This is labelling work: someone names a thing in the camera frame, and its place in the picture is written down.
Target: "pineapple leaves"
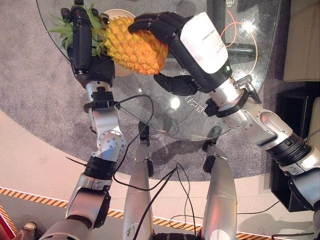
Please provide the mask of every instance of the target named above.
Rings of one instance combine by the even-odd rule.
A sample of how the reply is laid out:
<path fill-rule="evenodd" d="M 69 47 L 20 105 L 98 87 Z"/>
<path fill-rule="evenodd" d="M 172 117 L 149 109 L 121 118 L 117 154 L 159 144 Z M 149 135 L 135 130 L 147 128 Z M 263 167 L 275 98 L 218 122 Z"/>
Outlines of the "pineapple leaves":
<path fill-rule="evenodd" d="M 101 48 L 100 48 L 100 46 L 99 46 L 99 45 L 98 45 L 98 46 L 96 46 L 95 51 L 96 51 L 96 54 L 99 56 L 99 58 L 101 58 Z"/>
<path fill-rule="evenodd" d="M 106 47 L 106 32 L 101 29 L 101 21 L 100 19 L 93 14 L 94 4 L 91 4 L 89 8 L 86 6 L 82 6 L 86 13 L 88 14 L 90 23 L 91 23 L 91 33 L 92 33 L 92 53 L 91 55 L 98 56 L 101 58 L 101 53 L 105 54 Z M 68 49 L 73 44 L 73 23 L 68 20 L 64 20 L 60 17 L 54 16 L 51 14 L 53 23 L 55 27 L 50 29 L 49 33 L 59 33 L 59 38 L 61 39 L 61 47 L 64 49 Z"/>
<path fill-rule="evenodd" d="M 92 57 L 97 56 L 97 51 L 96 51 L 95 48 L 92 48 L 91 56 L 92 56 Z"/>
<path fill-rule="evenodd" d="M 92 8 L 94 7 L 94 4 L 92 3 L 90 5 L 89 9 L 84 5 L 82 7 L 86 10 L 86 13 L 89 16 L 89 19 L 90 19 L 92 27 L 94 29 L 100 29 L 101 28 L 101 22 L 99 21 L 99 19 L 92 12 Z"/>

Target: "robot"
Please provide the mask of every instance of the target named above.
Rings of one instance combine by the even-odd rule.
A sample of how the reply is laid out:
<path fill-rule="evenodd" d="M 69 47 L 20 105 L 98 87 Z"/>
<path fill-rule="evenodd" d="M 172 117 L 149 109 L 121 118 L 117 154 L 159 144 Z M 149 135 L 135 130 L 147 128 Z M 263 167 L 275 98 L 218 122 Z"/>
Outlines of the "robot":
<path fill-rule="evenodd" d="M 106 220 L 113 176 L 119 168 L 119 154 L 125 151 L 125 138 L 119 127 L 118 108 L 111 88 L 115 77 L 114 62 L 108 56 L 91 56 L 91 25 L 86 12 L 75 1 L 62 17 L 73 21 L 73 44 L 67 50 L 74 77 L 86 89 L 89 103 L 84 110 L 97 135 L 97 148 L 80 175 L 70 198 L 64 220 L 54 224 L 41 240 L 87 240 L 91 231 Z M 217 30 L 205 12 L 184 18 L 173 12 L 146 13 L 134 19 L 129 31 L 150 31 L 169 45 L 179 64 L 190 75 L 154 75 L 154 80 L 168 92 L 188 96 L 197 91 L 208 94 L 205 112 L 216 115 L 247 139 L 258 145 L 290 176 L 291 191 L 304 206 L 314 211 L 314 238 L 320 237 L 320 152 L 301 137 L 272 111 L 260 106 L 260 99 L 251 76 L 235 81 L 228 61 L 228 52 Z M 178 233 L 154 234 L 149 176 L 153 173 L 149 158 L 149 129 L 139 124 L 140 145 L 136 150 L 135 166 L 123 217 L 123 240 L 233 240 L 237 228 L 237 196 L 232 172 L 226 156 L 206 143 L 208 157 L 204 170 L 211 173 L 203 227 L 195 235 Z"/>

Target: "pineapple crown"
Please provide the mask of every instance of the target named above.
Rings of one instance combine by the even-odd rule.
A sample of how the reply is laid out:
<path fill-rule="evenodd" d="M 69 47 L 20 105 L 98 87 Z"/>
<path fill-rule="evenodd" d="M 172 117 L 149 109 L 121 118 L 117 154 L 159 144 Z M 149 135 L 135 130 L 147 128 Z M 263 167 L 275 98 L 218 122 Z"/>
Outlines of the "pineapple crown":
<path fill-rule="evenodd" d="M 89 17 L 91 23 L 91 38 L 92 38 L 92 56 L 101 57 L 101 54 L 107 55 L 106 42 L 106 28 L 108 27 L 109 16 L 105 13 L 95 16 L 93 14 L 93 6 L 88 8 L 85 5 L 83 7 Z M 63 19 L 54 15 L 51 15 L 55 27 L 50 29 L 49 33 L 59 33 L 61 41 L 61 47 L 67 50 L 72 47 L 73 44 L 73 23 L 68 19 Z"/>

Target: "gray carpet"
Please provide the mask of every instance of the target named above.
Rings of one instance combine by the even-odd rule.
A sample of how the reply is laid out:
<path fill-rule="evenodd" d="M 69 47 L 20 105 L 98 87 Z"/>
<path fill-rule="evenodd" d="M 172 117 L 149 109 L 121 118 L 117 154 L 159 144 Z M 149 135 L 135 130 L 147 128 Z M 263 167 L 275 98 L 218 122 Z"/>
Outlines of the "gray carpet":
<path fill-rule="evenodd" d="M 157 5 L 154 11 L 165 8 L 183 15 L 203 10 L 201 2 L 199 6 L 190 5 L 190 1 L 173 1 L 172 4 Z M 290 1 L 284 0 L 283 4 L 283 11 L 288 13 Z M 90 131 L 89 117 L 82 108 L 87 96 L 75 81 L 69 63 L 46 33 L 36 2 L 1 0 L 0 9 L 3 23 L 0 32 L 0 109 L 52 146 L 87 160 L 90 152 L 96 149 L 96 136 Z M 278 28 L 269 72 L 260 92 L 264 107 L 271 110 L 275 110 L 277 92 L 303 85 L 280 81 L 285 60 L 283 46 L 286 39 L 283 35 L 287 27 L 288 23 Z M 120 118 L 121 130 L 129 141 L 138 132 L 138 121 L 124 111 L 120 111 Z M 164 176 L 174 166 L 170 160 L 175 160 L 184 166 L 192 181 L 209 180 L 210 176 L 202 170 L 206 158 L 202 144 L 177 140 L 151 130 L 154 177 Z M 222 135 L 217 144 L 226 152 L 235 178 L 266 173 L 270 169 L 266 154 L 237 132 Z M 131 146 L 121 172 L 130 173 L 136 147 L 137 143 Z M 66 159 L 57 159 L 59 164 L 64 161 Z"/>

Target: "beige floor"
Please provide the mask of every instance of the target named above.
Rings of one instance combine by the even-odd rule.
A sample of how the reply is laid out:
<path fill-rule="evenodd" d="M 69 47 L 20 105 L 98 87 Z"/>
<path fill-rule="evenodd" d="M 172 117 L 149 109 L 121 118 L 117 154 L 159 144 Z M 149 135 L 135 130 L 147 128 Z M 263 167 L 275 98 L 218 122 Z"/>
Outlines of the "beige floor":
<path fill-rule="evenodd" d="M 0 186 L 62 200 L 69 199 L 79 174 L 84 170 L 81 165 L 67 160 L 65 156 L 68 154 L 32 135 L 2 111 L 0 156 Z M 130 179 L 129 175 L 122 173 L 117 177 L 124 182 Z M 238 213 L 258 212 L 277 201 L 269 189 L 264 189 L 265 179 L 266 176 L 258 175 L 235 180 Z M 196 216 L 204 214 L 208 186 L 209 182 L 191 183 L 190 198 Z M 126 187 L 114 182 L 110 191 L 110 207 L 123 210 L 126 192 Z M 171 218 L 183 214 L 185 199 L 180 183 L 170 181 L 153 203 L 153 215 Z M 311 211 L 289 213 L 278 203 L 261 214 L 238 215 L 237 230 L 261 235 L 311 232 L 312 216 Z"/>

